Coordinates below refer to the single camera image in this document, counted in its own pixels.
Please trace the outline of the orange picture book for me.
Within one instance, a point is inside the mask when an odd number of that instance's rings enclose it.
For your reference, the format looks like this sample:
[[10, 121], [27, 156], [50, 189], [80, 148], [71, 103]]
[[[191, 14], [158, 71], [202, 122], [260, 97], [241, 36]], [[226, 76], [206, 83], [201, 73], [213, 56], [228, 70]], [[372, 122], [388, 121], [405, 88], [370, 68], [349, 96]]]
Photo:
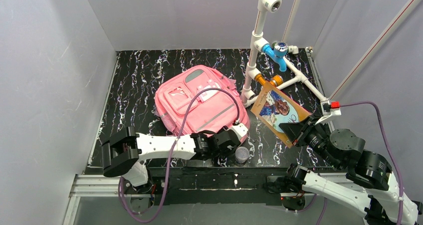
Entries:
[[311, 115], [309, 111], [267, 81], [257, 96], [251, 112], [288, 148], [293, 147], [292, 141], [279, 124], [298, 123]]

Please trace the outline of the pink student backpack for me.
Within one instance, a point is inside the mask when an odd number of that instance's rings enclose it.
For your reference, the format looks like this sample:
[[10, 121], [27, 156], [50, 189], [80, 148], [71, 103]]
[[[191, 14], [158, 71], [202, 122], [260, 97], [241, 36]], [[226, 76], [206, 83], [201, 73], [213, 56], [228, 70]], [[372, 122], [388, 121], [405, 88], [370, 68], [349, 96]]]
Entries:
[[194, 66], [166, 81], [155, 94], [156, 115], [168, 131], [184, 135], [218, 132], [235, 120], [250, 127], [236, 81], [216, 69]]

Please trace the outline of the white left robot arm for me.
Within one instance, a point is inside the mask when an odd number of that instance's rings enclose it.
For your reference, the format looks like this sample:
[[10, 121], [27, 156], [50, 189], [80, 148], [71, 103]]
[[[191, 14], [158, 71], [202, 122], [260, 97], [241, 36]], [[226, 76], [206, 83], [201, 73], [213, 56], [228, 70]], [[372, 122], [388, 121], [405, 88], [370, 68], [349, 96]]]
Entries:
[[134, 127], [126, 127], [101, 145], [103, 176], [123, 177], [136, 187], [142, 186], [149, 178], [147, 168], [141, 161], [225, 157], [234, 152], [247, 133], [248, 128], [242, 123], [217, 133], [201, 131], [179, 138], [146, 135], [137, 133]]

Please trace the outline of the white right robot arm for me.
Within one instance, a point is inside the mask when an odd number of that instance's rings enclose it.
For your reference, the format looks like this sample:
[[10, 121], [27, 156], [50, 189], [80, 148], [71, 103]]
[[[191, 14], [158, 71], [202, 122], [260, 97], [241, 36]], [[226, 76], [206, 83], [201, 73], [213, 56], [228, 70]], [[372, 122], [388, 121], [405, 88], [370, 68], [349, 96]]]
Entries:
[[346, 172], [346, 179], [365, 189], [358, 192], [310, 169], [291, 165], [284, 177], [297, 190], [312, 192], [354, 210], [369, 225], [416, 225], [423, 204], [403, 191], [399, 177], [388, 160], [365, 150], [365, 140], [349, 129], [327, 133], [313, 115], [297, 123], [280, 123], [279, 128], [295, 146], [309, 146], [333, 169]]

